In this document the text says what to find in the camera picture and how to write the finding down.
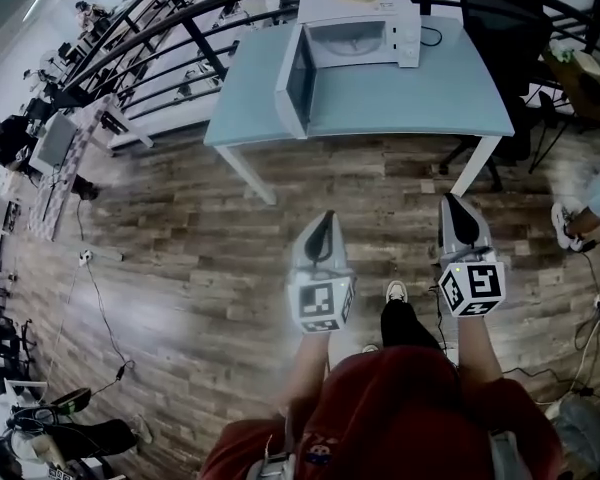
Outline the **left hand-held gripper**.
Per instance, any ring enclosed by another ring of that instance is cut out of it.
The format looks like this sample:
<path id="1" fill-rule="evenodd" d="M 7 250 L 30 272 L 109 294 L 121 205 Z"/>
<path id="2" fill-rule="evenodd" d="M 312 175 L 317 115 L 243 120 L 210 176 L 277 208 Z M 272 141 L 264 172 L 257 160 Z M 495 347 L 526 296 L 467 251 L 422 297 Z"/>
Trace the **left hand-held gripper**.
<path id="1" fill-rule="evenodd" d="M 356 275 L 346 259 L 339 218 L 334 210 L 322 212 L 292 246 L 286 294 L 294 323 L 303 333 L 342 330 L 355 287 Z"/>

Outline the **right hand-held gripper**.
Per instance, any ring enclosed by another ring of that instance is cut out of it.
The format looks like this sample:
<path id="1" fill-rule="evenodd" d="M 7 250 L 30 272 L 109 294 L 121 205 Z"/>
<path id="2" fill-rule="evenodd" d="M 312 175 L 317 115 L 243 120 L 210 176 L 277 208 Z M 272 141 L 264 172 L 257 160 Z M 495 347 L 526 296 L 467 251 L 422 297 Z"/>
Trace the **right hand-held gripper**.
<path id="1" fill-rule="evenodd" d="M 438 245 L 442 255 L 463 252 L 444 265 L 437 281 L 453 317 L 485 316 L 505 301 L 504 263 L 492 249 L 489 225 L 476 208 L 452 193 L 440 201 Z"/>

